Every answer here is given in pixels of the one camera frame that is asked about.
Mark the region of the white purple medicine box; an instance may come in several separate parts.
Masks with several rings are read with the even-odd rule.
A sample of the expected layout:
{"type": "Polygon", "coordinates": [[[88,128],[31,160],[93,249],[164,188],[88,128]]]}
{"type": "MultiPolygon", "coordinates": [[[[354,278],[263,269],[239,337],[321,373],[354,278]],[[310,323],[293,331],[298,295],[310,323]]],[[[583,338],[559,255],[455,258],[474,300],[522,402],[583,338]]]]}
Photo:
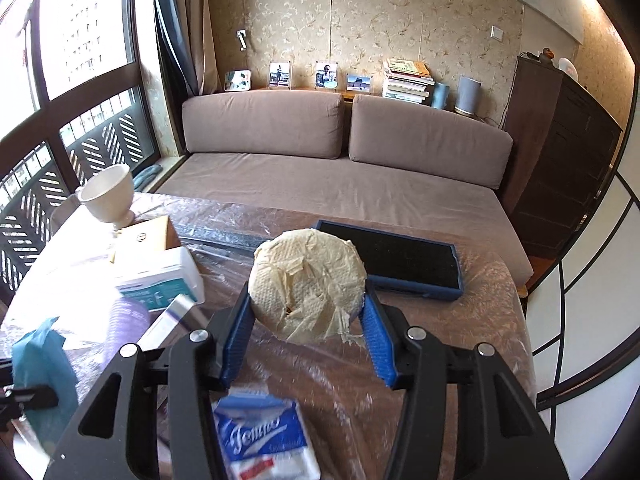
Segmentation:
{"type": "Polygon", "coordinates": [[[202,312],[186,295],[178,295],[138,340],[142,351],[167,348],[201,327],[202,312]]]}

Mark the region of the white teal floss box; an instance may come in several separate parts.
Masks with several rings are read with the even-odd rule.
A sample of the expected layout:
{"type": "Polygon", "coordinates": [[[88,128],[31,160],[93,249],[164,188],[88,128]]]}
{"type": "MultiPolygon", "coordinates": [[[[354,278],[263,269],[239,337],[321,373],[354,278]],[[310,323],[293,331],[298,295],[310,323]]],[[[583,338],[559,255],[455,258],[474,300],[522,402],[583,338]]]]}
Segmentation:
{"type": "Polygon", "coordinates": [[[130,264],[116,264],[115,286],[122,296],[140,302],[148,311],[168,308],[179,295],[196,304],[205,301],[200,270],[184,246],[130,264]]]}

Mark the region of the purple hair roller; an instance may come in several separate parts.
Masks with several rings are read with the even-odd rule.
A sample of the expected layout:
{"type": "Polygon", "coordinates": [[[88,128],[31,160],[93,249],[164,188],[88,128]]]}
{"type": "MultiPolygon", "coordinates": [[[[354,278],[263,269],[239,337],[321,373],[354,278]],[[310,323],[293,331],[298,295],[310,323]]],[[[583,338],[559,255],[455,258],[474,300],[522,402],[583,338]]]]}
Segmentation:
{"type": "Polygon", "coordinates": [[[148,309],[140,301],[120,297],[111,310],[103,352],[103,366],[107,367],[124,344],[137,342],[150,326],[148,309]]]}

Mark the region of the orange brown small box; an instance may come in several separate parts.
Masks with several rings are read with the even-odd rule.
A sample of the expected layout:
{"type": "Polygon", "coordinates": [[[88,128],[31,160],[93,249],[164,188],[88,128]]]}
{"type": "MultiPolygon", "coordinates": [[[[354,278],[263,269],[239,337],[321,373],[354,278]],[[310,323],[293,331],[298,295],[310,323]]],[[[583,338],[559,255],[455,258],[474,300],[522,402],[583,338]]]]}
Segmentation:
{"type": "Polygon", "coordinates": [[[138,261],[181,246],[168,216],[141,221],[116,233],[112,263],[138,261]]]}

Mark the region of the blue-edged black tablet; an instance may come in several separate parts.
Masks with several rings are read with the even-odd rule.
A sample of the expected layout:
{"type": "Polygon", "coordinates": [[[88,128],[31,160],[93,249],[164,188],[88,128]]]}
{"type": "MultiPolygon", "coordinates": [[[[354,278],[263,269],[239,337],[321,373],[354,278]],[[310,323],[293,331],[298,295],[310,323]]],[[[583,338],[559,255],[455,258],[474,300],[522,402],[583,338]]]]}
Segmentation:
{"type": "Polygon", "coordinates": [[[356,247],[370,281],[378,287],[454,301],[464,292],[457,249],[453,244],[318,220],[318,231],[356,247]]]}

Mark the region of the white footed teacup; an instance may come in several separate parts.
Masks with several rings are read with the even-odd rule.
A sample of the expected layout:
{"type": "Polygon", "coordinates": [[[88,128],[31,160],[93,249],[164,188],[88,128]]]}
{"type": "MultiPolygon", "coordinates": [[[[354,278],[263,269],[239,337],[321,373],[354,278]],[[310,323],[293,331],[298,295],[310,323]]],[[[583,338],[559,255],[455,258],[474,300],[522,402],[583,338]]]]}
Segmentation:
{"type": "Polygon", "coordinates": [[[127,164],[109,166],[75,192],[79,203],[94,218],[109,223],[115,229],[126,228],[134,221],[131,205],[134,201],[134,179],[127,164]]]}

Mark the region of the left sofa back cushion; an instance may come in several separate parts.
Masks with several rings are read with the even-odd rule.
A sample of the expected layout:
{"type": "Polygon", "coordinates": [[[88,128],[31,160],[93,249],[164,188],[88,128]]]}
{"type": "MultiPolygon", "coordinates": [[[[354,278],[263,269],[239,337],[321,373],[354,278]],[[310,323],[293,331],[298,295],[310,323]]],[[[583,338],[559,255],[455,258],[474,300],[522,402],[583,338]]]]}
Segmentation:
{"type": "Polygon", "coordinates": [[[250,153],[337,158],[344,101],[337,93],[253,90],[198,96],[183,103],[191,153],[250,153]]]}

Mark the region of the teal cloth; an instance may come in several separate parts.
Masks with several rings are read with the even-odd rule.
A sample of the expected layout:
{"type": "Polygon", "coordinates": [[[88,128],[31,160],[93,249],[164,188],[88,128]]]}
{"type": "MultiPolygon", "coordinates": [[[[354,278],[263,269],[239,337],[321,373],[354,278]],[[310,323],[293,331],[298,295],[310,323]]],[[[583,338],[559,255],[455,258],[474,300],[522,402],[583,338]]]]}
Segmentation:
{"type": "Polygon", "coordinates": [[[65,338],[48,318],[12,347],[13,380],[16,388],[48,386],[58,397],[53,408],[28,408],[26,418],[48,455],[52,455],[65,428],[78,408],[77,376],[63,350],[65,338]]]}

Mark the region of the teal cup on shelf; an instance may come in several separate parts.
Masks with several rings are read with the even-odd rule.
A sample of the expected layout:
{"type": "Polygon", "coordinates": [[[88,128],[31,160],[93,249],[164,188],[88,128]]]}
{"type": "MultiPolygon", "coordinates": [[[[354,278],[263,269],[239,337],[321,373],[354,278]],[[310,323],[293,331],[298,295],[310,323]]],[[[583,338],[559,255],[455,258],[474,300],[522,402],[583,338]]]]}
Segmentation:
{"type": "Polygon", "coordinates": [[[433,89],[431,107],[437,108],[438,110],[444,110],[447,106],[448,96],[448,84],[443,84],[442,82],[437,81],[433,89]]]}

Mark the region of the stack of books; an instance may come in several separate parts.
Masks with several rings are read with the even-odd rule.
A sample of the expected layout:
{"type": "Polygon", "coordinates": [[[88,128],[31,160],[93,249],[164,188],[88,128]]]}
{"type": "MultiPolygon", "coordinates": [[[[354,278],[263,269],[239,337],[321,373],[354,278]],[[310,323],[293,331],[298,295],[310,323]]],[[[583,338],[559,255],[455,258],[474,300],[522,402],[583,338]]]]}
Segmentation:
{"type": "Polygon", "coordinates": [[[435,79],[423,62],[386,58],[383,68],[384,98],[416,104],[432,102],[435,79]]]}

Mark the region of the grey cylindrical speaker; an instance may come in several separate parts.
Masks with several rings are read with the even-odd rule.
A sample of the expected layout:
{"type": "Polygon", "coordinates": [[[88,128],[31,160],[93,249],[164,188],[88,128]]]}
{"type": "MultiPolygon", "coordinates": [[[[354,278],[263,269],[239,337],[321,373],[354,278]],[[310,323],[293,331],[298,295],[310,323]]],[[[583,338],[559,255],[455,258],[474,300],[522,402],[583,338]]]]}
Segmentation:
{"type": "Polygon", "coordinates": [[[478,102],[480,102],[480,90],[482,90],[482,84],[477,79],[461,76],[454,111],[463,116],[475,116],[478,102]]]}

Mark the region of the beige curtain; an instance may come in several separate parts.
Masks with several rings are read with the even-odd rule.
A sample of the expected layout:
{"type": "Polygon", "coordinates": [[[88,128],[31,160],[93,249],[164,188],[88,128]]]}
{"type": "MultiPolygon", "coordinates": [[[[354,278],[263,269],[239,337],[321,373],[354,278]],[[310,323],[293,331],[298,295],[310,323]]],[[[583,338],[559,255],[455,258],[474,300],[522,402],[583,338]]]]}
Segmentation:
{"type": "Polygon", "coordinates": [[[208,0],[154,0],[160,38],[188,96],[219,90],[220,79],[208,0]]]}

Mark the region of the photo frame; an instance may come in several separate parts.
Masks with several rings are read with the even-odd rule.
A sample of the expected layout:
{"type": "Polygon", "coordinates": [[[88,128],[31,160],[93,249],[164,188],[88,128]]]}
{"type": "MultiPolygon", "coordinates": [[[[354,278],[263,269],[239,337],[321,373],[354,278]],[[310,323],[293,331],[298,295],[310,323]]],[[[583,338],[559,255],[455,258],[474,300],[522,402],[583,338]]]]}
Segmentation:
{"type": "Polygon", "coordinates": [[[348,74],[346,76],[346,90],[348,92],[370,93],[371,80],[372,78],[370,76],[348,74]]]}
{"type": "Polygon", "coordinates": [[[291,85],[291,63],[288,61],[269,64],[268,86],[270,88],[288,88],[291,85]]]}
{"type": "Polygon", "coordinates": [[[230,70],[224,74],[224,92],[244,92],[252,86],[249,70],[230,70]]]}
{"type": "Polygon", "coordinates": [[[335,90],[337,88],[337,64],[335,62],[326,61],[316,63],[314,86],[317,89],[335,90]]]}

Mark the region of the metal wall hook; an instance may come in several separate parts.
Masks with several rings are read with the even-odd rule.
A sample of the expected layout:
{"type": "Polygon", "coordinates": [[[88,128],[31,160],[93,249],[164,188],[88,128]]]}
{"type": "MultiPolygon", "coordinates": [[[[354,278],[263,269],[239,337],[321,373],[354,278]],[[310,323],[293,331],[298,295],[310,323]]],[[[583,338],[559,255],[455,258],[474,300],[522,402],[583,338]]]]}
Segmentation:
{"type": "Polygon", "coordinates": [[[238,29],[235,35],[236,35],[236,38],[238,38],[238,41],[240,44],[240,51],[245,52],[248,48],[247,41],[246,41],[246,30],[238,29]]]}

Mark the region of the white wall switch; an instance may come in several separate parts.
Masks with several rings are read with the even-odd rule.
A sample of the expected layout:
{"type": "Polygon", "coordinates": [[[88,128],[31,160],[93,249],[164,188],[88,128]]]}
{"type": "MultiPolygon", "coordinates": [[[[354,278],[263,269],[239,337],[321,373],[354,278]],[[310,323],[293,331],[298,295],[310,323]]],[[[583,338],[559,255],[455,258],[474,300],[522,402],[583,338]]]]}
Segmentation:
{"type": "Polygon", "coordinates": [[[490,38],[495,39],[497,41],[503,40],[503,30],[497,26],[491,26],[490,28],[490,38]]]}

